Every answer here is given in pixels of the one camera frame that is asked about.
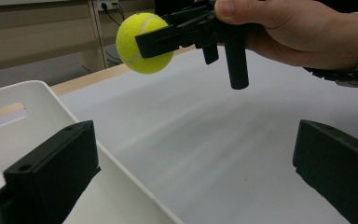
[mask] table surface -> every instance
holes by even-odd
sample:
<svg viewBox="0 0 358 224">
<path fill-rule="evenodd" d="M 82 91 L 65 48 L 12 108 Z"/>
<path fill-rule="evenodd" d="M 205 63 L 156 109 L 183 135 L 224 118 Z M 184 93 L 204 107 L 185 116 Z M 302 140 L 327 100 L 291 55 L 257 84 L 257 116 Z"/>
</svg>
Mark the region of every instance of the table surface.
<svg viewBox="0 0 358 224">
<path fill-rule="evenodd" d="M 120 66 L 53 90 L 185 223 L 348 223 L 292 157 L 301 119 L 358 138 L 358 89 L 247 52 L 250 86 L 234 91 L 219 54 L 206 65 L 192 49 L 152 76 Z"/>
</svg>

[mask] tennis ball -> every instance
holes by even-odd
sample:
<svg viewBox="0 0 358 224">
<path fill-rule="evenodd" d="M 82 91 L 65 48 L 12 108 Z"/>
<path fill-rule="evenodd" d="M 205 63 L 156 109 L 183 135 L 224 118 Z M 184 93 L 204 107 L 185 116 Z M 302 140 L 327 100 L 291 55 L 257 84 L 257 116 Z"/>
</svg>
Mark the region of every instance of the tennis ball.
<svg viewBox="0 0 358 224">
<path fill-rule="evenodd" d="M 135 37 L 168 26 L 167 22 L 153 13 L 139 13 L 128 17 L 118 28 L 116 46 L 118 55 L 130 69 L 143 74 L 162 70 L 171 61 L 173 52 L 153 58 L 143 58 Z"/>
</svg>

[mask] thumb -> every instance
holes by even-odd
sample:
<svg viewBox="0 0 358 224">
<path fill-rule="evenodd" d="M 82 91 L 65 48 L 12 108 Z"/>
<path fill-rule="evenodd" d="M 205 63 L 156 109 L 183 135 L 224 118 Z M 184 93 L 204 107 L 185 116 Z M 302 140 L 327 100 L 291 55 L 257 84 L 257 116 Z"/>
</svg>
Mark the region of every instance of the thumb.
<svg viewBox="0 0 358 224">
<path fill-rule="evenodd" d="M 284 16 L 282 4 L 274 4 L 274 2 L 276 1 L 217 0 L 214 14 L 217 19 L 229 24 L 254 22 L 266 27 L 274 27 Z"/>
</svg>

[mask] black handle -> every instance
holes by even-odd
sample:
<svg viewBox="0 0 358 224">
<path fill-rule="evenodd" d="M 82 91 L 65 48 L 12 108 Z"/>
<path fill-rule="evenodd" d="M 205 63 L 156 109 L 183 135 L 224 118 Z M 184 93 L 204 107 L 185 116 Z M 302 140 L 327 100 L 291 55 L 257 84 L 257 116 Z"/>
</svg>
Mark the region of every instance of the black handle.
<svg viewBox="0 0 358 224">
<path fill-rule="evenodd" d="M 249 86 L 244 47 L 245 34 L 236 35 L 225 42 L 229 79 L 234 90 L 242 90 Z"/>
</svg>

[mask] white basket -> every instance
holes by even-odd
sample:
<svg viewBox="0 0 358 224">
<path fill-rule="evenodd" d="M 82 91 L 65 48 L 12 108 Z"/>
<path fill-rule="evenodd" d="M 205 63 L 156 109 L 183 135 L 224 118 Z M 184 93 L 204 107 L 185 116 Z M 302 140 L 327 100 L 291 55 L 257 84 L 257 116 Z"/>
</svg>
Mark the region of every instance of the white basket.
<svg viewBox="0 0 358 224">
<path fill-rule="evenodd" d="M 11 111 L 0 116 L 2 188 L 5 185 L 2 172 L 10 164 L 78 120 L 40 81 L 0 89 L 0 108 Z M 97 144 L 102 170 L 81 195 L 65 223 L 182 223 L 100 143 Z"/>
</svg>

